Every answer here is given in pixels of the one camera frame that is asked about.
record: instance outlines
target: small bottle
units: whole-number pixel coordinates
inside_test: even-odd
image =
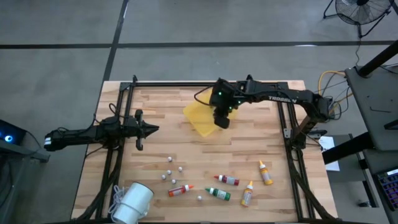
[[[243,192],[243,199],[241,205],[248,207],[251,201],[251,195],[253,194],[253,181],[250,180],[250,184],[246,187]]]
[[[264,165],[261,161],[260,161],[260,171],[261,171],[262,179],[264,180],[264,183],[266,185],[270,185],[270,184],[274,183],[274,181],[271,180],[271,176],[268,173],[268,169],[266,168],[266,165]]]
[[[218,197],[223,200],[229,200],[231,198],[231,194],[228,192],[225,192],[224,190],[220,189],[214,189],[213,187],[206,188],[205,189],[207,192],[209,192],[211,195]]]
[[[218,179],[218,181],[222,183],[231,184],[235,186],[239,185],[239,179],[227,175],[216,175],[214,176],[214,178]]]
[[[189,191],[189,189],[191,189],[192,187],[193,187],[193,185],[183,185],[183,186],[179,186],[177,188],[171,189],[171,190],[169,190],[169,196],[174,197],[176,195],[184,194],[185,192]]]

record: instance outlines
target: wooden tabletop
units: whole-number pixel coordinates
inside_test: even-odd
[[[289,88],[304,90],[303,81],[288,81]],[[105,82],[99,99],[97,118],[112,116],[109,103],[116,103],[120,82]],[[142,87],[135,88],[130,114],[142,109],[147,123],[160,126],[144,141],[138,151],[135,139],[127,139],[119,186],[129,187],[140,182],[154,191],[148,215],[142,222],[278,222],[297,221],[290,185],[284,142],[277,103],[241,105],[236,119],[228,129],[220,129],[206,138],[201,137],[183,115],[183,108],[193,101],[201,87]],[[304,110],[296,106],[299,122]],[[99,145],[88,147],[88,152]],[[318,147],[303,151],[311,191],[330,214],[337,217],[335,203]],[[72,218],[78,217],[100,190],[106,150],[90,155],[83,166]],[[264,185],[259,173],[259,160],[268,167],[274,180]],[[225,174],[240,178],[239,186],[218,182],[213,176]],[[243,190],[253,180],[254,190],[249,208],[240,205]],[[169,197],[167,191],[179,185],[192,184],[189,192]],[[205,191],[205,187],[231,193],[229,202]],[[307,214],[303,193],[301,201]],[[108,210],[109,195],[103,214]]]

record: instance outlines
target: red bottle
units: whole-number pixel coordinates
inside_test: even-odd
[[[169,190],[169,196],[174,197],[176,195],[184,194],[185,192],[189,191],[189,189],[191,189],[192,187],[193,187],[193,185],[183,185],[183,186],[179,186],[177,188],[171,189],[171,190]]]
[[[218,181],[222,183],[231,184],[235,186],[239,185],[239,179],[227,175],[216,175],[214,176],[214,178],[218,179]]]

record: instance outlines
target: green bottle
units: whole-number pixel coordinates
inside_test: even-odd
[[[211,195],[214,195],[215,197],[218,197],[223,200],[229,200],[229,198],[231,198],[231,194],[225,192],[224,190],[214,189],[213,187],[206,188],[205,190],[209,192]]]

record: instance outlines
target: blue light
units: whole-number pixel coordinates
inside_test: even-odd
[[[6,136],[6,137],[4,138],[4,140],[6,140],[6,142],[11,142],[12,139],[13,139],[12,136]]]

